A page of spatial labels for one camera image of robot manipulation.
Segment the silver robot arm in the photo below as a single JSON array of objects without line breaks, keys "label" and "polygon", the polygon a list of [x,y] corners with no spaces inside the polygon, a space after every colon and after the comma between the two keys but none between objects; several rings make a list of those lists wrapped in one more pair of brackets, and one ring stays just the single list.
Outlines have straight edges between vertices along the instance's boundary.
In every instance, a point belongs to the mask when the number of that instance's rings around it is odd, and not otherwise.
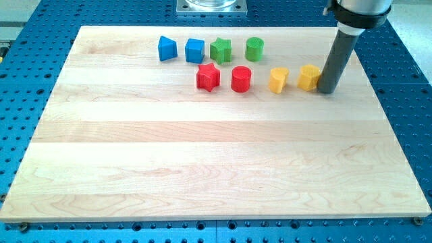
[{"label": "silver robot arm", "polygon": [[380,27],[392,9],[392,0],[328,0],[323,15],[333,13],[340,32],[359,36]]}]

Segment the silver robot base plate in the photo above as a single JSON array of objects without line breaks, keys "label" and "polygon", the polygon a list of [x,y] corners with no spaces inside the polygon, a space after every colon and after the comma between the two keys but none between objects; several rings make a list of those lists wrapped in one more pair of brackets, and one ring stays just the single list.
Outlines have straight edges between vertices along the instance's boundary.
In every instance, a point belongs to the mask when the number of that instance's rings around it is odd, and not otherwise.
[{"label": "silver robot base plate", "polygon": [[176,0],[175,10],[181,16],[248,13],[247,0]]}]

